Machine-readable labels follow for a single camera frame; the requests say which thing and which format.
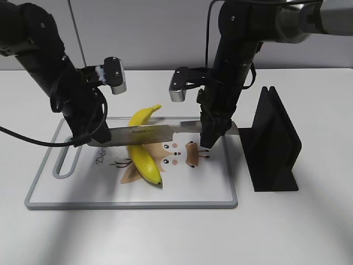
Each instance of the banana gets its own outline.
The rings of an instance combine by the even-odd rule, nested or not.
[[[161,105],[155,105],[151,108],[139,110],[132,116],[129,126],[147,125],[152,113],[161,107]],[[145,147],[143,145],[129,145],[127,150],[141,176],[153,184],[161,185],[161,173]]]

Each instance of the cutting board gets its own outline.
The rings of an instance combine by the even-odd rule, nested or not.
[[[197,118],[153,118],[152,124],[175,124]],[[129,118],[108,118],[110,128]],[[62,120],[53,142],[67,141]],[[234,208],[237,206],[227,142],[200,146],[200,135],[174,134],[172,142],[145,145],[158,166],[162,187],[136,170],[125,146],[48,148],[25,199],[31,210]]]

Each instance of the gray wall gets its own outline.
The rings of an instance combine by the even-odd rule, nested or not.
[[[67,53],[83,65],[67,0],[35,0],[55,17]],[[87,65],[115,55],[128,69],[174,69],[204,61],[207,7],[210,0],[71,0]],[[210,58],[219,33],[216,3],[212,11]],[[353,38],[313,35],[301,44],[266,43],[255,57],[257,68],[353,66]],[[18,69],[0,58],[0,69]]]

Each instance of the robotic arm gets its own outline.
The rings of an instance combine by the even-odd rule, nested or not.
[[[205,86],[197,96],[201,145],[211,148],[231,127],[240,93],[249,88],[244,82],[250,69],[254,81],[253,59],[263,42],[300,43],[311,33],[352,36],[352,17],[350,0],[227,0],[218,17],[221,39],[213,68],[176,69],[170,97],[181,102],[186,90]]]
[[[65,54],[52,15],[34,4],[16,6],[2,0],[0,54],[14,55],[50,97],[52,111],[62,112],[72,130],[75,146],[111,139],[105,122],[107,104],[97,86],[108,84],[113,94],[126,91],[119,59],[109,57],[104,65],[76,69]]]
[[[197,96],[201,145],[211,148],[232,125],[240,93],[248,88],[244,82],[250,69],[254,81],[253,59],[263,42],[300,43],[311,33],[353,35],[352,14],[350,0],[226,0],[218,18],[221,39],[213,68],[177,69],[169,87],[171,99],[181,102],[186,90],[205,86]],[[103,65],[76,69],[65,54],[52,15],[33,4],[16,6],[3,0],[0,54],[14,55],[50,97],[52,111],[63,113],[73,133],[70,144],[78,146],[92,139],[104,144],[112,139],[105,122],[107,103],[97,87],[108,84],[113,94],[126,91],[119,59],[109,57]]]

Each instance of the table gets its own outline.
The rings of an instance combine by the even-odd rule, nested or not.
[[[160,116],[196,116],[197,90],[172,103],[172,71],[127,71],[109,116],[160,103]],[[61,114],[23,71],[0,72],[0,125],[50,141]],[[262,86],[276,86],[303,149],[299,191],[255,193],[233,143],[239,205],[231,210],[30,211],[23,200],[44,147],[0,134],[0,264],[353,264],[353,70],[259,70],[233,117],[251,126]]]

